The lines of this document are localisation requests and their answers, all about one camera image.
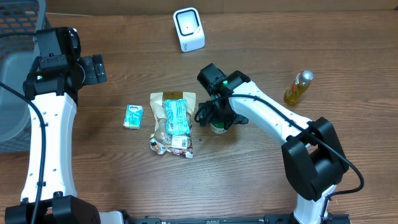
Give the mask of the green lid jar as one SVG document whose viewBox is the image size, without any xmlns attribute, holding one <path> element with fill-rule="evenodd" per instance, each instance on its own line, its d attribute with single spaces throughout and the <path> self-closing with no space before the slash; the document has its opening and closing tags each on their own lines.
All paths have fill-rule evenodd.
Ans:
<svg viewBox="0 0 398 224">
<path fill-rule="evenodd" d="M 224 122 L 210 123 L 210 128 L 216 134 L 223 134 L 227 132 L 227 129 L 224 127 Z"/>
</svg>

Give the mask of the brown nut pouch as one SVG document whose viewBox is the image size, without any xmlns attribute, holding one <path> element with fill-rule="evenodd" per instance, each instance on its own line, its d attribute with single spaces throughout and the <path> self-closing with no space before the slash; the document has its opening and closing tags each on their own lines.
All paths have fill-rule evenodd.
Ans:
<svg viewBox="0 0 398 224">
<path fill-rule="evenodd" d="M 161 144 L 172 145 L 173 136 L 189 136 L 192 133 L 192 115 L 196 105 L 196 94 L 193 92 L 166 91 L 150 94 L 150 106 L 155 118 L 155 131 L 151 138 Z M 166 132 L 167 117 L 164 109 L 165 100 L 184 99 L 187 101 L 187 120 L 190 125 L 190 134 L 171 135 Z"/>
</svg>

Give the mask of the teal tissue pack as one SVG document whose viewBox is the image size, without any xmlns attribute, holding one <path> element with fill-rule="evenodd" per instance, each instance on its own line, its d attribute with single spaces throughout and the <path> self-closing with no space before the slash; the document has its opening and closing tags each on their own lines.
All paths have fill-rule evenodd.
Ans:
<svg viewBox="0 0 398 224">
<path fill-rule="evenodd" d="M 140 129 L 144 109 L 141 105 L 127 105 L 123 126 L 128 129 Z"/>
</svg>

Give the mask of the yellow drink bottle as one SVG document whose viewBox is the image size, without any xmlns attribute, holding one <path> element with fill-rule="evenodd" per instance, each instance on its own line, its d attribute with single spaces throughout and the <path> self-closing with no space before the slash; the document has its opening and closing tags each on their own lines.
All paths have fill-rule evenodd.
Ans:
<svg viewBox="0 0 398 224">
<path fill-rule="evenodd" d="M 287 89 L 284 94 L 284 102 L 288 105 L 296 105 L 303 95 L 303 93 L 309 88 L 314 78 L 314 74 L 310 70 L 304 70 L 300 72 L 296 77 L 292 85 Z"/>
</svg>

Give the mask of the teal snack packet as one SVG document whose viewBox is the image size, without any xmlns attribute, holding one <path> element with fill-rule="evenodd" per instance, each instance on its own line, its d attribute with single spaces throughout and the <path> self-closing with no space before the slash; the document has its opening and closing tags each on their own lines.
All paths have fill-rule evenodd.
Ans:
<svg viewBox="0 0 398 224">
<path fill-rule="evenodd" d="M 187 101 L 184 99 L 164 101 L 164 109 L 167 117 L 166 132 L 168 134 L 190 134 L 190 125 L 187 120 L 187 106 Z"/>
</svg>

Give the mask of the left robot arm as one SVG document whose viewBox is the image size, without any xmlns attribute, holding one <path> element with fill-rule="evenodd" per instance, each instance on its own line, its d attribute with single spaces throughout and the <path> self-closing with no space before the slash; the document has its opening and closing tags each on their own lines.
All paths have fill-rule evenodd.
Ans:
<svg viewBox="0 0 398 224">
<path fill-rule="evenodd" d="M 72 129 L 78 91 L 107 81 L 102 56 L 81 56 L 70 27 L 33 34 L 39 56 L 23 83 L 23 93 L 1 86 L 28 104 L 30 158 L 21 203 L 5 209 L 6 223 L 100 223 L 98 209 L 77 197 L 72 174 Z"/>
</svg>

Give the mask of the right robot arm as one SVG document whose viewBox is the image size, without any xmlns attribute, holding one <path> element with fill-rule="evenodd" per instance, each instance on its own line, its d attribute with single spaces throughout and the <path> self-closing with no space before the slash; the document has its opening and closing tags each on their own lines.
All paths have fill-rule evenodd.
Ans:
<svg viewBox="0 0 398 224">
<path fill-rule="evenodd" d="M 202 126 L 226 131 L 252 121 L 281 147 L 285 175 L 297 193 L 290 214 L 265 215 L 263 223 L 349 223 L 348 215 L 328 212 L 328 195 L 349 166 L 333 125 L 312 121 L 268 97 L 244 73 L 225 75 L 214 64 L 201 69 L 197 80 L 211 96 L 195 115 Z"/>
</svg>

